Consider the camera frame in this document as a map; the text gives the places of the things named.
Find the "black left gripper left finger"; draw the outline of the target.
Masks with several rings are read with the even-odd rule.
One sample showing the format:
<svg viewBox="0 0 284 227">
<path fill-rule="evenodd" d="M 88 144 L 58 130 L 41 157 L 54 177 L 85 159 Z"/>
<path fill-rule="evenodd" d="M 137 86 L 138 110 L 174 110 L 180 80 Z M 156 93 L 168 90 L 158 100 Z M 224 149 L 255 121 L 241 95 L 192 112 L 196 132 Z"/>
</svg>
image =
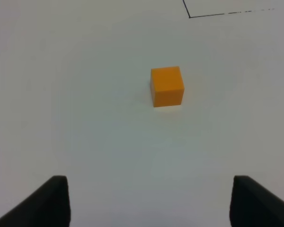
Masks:
<svg viewBox="0 0 284 227">
<path fill-rule="evenodd" d="M 55 175 L 0 218 L 0 227 L 69 227 L 71 206 L 66 176 Z"/>
</svg>

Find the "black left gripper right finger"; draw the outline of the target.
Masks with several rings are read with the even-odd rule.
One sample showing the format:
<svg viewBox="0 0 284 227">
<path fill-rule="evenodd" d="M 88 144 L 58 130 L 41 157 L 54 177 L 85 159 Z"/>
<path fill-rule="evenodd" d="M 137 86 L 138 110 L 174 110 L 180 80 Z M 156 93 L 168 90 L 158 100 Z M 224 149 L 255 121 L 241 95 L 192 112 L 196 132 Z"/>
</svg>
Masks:
<svg viewBox="0 0 284 227">
<path fill-rule="evenodd" d="M 236 175 L 229 218 L 232 227 L 284 227 L 284 201 L 251 177 Z"/>
</svg>

